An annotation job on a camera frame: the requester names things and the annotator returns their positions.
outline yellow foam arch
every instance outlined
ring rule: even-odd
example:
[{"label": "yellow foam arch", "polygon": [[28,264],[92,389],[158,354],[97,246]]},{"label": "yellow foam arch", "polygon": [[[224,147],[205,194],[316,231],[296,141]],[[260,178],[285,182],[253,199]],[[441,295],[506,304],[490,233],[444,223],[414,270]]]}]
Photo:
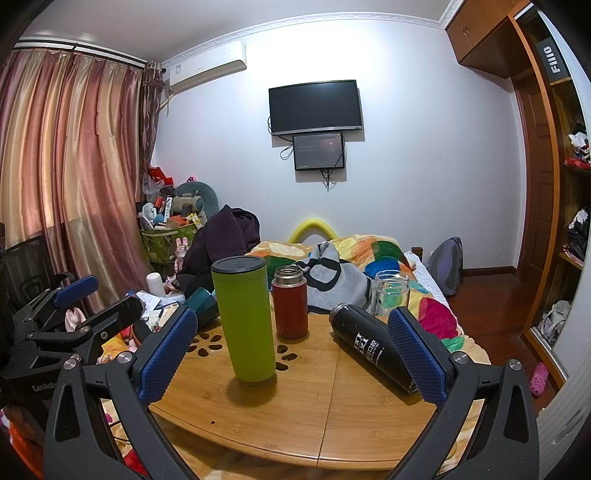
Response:
[{"label": "yellow foam arch", "polygon": [[302,233],[310,228],[317,228],[320,230],[325,236],[327,240],[334,240],[337,238],[335,231],[328,226],[326,222],[319,220],[317,218],[311,218],[309,220],[305,220],[304,222],[300,223],[294,232],[291,234],[288,243],[295,244],[301,238]]}]

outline lying black thermos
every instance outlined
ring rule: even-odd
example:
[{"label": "lying black thermos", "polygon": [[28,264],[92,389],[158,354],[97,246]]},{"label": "lying black thermos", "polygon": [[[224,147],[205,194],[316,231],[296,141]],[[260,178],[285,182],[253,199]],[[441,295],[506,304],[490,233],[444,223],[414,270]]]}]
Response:
[{"label": "lying black thermos", "polygon": [[357,305],[338,304],[329,316],[335,334],[409,394],[418,389],[388,333],[388,325]]}]

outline red can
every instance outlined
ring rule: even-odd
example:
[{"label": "red can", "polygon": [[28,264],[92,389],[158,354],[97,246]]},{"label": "red can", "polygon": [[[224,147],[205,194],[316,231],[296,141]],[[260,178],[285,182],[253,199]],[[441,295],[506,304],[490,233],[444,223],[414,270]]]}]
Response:
[{"label": "red can", "polygon": [[277,335],[286,339],[301,338],[308,333],[308,283],[297,265],[275,270],[273,305]]}]

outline baseboard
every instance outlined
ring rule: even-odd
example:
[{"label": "baseboard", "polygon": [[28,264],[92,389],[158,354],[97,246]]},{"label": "baseboard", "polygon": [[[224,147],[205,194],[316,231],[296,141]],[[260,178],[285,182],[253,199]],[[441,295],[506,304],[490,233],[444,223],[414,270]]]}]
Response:
[{"label": "baseboard", "polygon": [[511,265],[510,267],[486,267],[486,268],[463,268],[462,277],[479,277],[480,275],[501,275],[503,273],[511,273],[515,275],[517,269]]}]

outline pink clog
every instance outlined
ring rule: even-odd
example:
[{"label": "pink clog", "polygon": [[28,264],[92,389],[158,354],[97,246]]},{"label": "pink clog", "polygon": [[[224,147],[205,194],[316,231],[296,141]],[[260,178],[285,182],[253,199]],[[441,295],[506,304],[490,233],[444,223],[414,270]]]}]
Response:
[{"label": "pink clog", "polygon": [[538,365],[536,365],[534,375],[530,380],[531,394],[535,397],[541,397],[542,393],[544,393],[544,389],[546,388],[547,380],[548,369],[542,362],[540,362]]}]

